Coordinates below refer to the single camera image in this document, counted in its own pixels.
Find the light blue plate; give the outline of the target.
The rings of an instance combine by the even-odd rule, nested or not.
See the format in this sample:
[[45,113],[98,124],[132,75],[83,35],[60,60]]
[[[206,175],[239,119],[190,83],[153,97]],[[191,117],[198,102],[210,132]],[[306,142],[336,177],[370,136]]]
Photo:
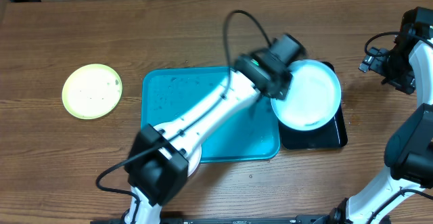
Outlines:
[[292,81],[286,98],[271,106],[283,125],[312,131],[327,124],[340,107],[342,90],[336,73],[323,62],[299,60],[289,65]]

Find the white plate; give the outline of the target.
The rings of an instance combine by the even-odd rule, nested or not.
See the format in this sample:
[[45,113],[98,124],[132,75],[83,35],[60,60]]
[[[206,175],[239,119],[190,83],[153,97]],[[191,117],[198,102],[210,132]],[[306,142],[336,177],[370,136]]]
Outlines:
[[189,163],[187,176],[190,177],[197,170],[201,157],[202,157],[202,146],[196,145],[194,147],[186,148],[186,159]]

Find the yellow-green plate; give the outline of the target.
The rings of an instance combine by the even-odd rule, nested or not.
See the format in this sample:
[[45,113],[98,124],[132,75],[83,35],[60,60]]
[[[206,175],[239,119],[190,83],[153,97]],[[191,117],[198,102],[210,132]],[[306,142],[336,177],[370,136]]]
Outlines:
[[75,70],[62,88],[62,103],[76,118],[101,118],[115,109],[122,96],[119,74],[103,64],[89,64]]

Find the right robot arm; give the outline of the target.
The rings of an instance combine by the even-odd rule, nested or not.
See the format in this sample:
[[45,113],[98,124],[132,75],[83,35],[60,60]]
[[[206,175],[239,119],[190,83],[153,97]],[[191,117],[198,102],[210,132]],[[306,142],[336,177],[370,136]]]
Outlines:
[[358,194],[344,199],[317,223],[389,223],[388,213],[410,196],[432,188],[432,10],[403,14],[391,50],[365,45],[359,69],[383,76],[383,83],[417,94],[417,109],[392,135],[384,168]]

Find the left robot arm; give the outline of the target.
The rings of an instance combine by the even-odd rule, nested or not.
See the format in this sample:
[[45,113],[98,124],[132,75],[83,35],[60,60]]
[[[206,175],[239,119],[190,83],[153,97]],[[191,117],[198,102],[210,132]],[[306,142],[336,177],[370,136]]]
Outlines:
[[290,35],[240,55],[228,75],[180,117],[138,132],[124,169],[134,195],[125,223],[159,223],[162,206],[176,196],[200,162],[201,145],[235,113],[261,96],[285,99],[288,65],[306,53]]

